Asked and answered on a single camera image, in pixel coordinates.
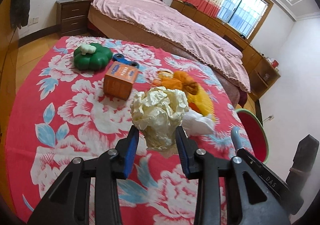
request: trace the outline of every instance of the wooden floor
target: wooden floor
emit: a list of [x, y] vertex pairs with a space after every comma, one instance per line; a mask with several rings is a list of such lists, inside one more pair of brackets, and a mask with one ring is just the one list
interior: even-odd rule
[[[24, 82], [31, 70], [58, 40], [58, 35], [52, 34], [37, 39], [19, 48], [17, 61], [16, 92], [19, 90], [21, 84]], [[255, 105], [250, 96], [248, 96], [248, 100], [244, 108], [251, 111], [253, 114], [256, 114]]]

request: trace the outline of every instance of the window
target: window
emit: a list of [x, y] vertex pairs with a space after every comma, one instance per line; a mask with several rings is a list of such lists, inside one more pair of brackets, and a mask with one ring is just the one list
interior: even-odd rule
[[264, 0], [225, 0], [217, 17], [248, 38], [267, 7]]

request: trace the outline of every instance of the baseboard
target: baseboard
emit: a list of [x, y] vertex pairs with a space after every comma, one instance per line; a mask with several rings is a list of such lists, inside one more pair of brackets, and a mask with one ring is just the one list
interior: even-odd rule
[[260, 102], [259, 102], [259, 100], [256, 100], [256, 102], [254, 103], [254, 105], [256, 106], [256, 117], [257, 117], [257, 119], [260, 121], [261, 125], [263, 126], [262, 114], [261, 114], [261, 107], [260, 107]]
[[60, 28], [60, 25], [54, 25], [51, 27], [40, 29], [32, 34], [29, 34], [25, 37], [22, 37], [19, 39], [19, 47], [22, 47], [32, 41], [35, 41], [35, 40], [42, 38], [42, 37], [45, 37], [47, 35], [57, 33], [59, 31], [59, 28]]

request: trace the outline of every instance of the red curtain trim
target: red curtain trim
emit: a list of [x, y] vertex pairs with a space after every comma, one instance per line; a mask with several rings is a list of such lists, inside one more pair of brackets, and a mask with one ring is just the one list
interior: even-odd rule
[[220, 11], [220, 7], [206, 0], [182, 0], [195, 6], [197, 10], [207, 14], [209, 17], [216, 17]]

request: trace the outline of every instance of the red tablecloth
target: red tablecloth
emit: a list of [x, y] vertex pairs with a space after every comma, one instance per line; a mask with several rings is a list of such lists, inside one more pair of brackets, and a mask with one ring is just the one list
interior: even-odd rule
[[[93, 74], [74, 69], [73, 50], [92, 42], [140, 64], [140, 73], [126, 102], [103, 94], [106, 70]], [[20, 218], [28, 220], [40, 198], [74, 157], [97, 157], [127, 136], [132, 125], [133, 94], [148, 90], [160, 68], [188, 72], [213, 101], [214, 134], [195, 137], [199, 147], [217, 157], [234, 156], [230, 131], [236, 125], [241, 128], [243, 145], [251, 150], [239, 118], [209, 67], [137, 43], [63, 37], [21, 86], [10, 117], [6, 157], [12, 198]], [[94, 181], [91, 189], [90, 223], [94, 224]], [[118, 182], [118, 191], [124, 224], [193, 223], [197, 181], [185, 178], [178, 156], [164, 159], [157, 152], [147, 151], [142, 136], [135, 167], [129, 179]], [[220, 192], [225, 223], [223, 186]]]

